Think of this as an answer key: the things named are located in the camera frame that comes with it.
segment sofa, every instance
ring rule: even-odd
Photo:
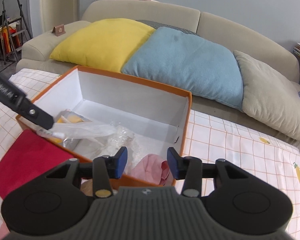
[[[49,59],[53,49],[77,30],[88,26],[91,22],[107,18],[148,20],[193,31],[209,41],[223,45],[230,51],[241,51],[268,64],[293,84],[292,89],[300,91],[298,84],[300,70],[296,57],[267,37],[207,12],[173,4],[139,0],[93,2],[83,14],[81,21],[65,25],[65,34],[56,37],[51,32],[46,32],[26,42],[22,48],[22,59],[17,64],[17,71],[30,68],[57,74],[65,73],[75,64]],[[192,109],[271,135],[300,150],[299,141],[216,101],[194,96]]]

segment cardboard box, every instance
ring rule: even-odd
[[[91,121],[120,123],[135,134],[142,154],[158,154],[166,159],[168,147],[174,147],[182,155],[192,95],[189,91],[143,78],[76,66],[33,102],[53,117],[70,109]],[[18,116],[17,120],[23,129],[32,128],[23,117]],[[84,150],[82,144],[73,151],[65,150],[81,162],[91,162],[76,153]],[[112,186],[155,185],[124,175],[112,180]]]

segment red fabric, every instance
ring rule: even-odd
[[[30,130],[23,131],[0,161],[0,197],[73,156]]]

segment cream door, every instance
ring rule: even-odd
[[[78,0],[40,0],[43,32],[78,20]]]

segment sofa armrest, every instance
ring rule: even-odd
[[[59,37],[49,31],[27,41],[22,47],[22,58],[47,61],[52,51],[59,43],[77,30],[80,30],[89,24],[90,22],[87,21],[69,23],[65,25],[66,33]]]

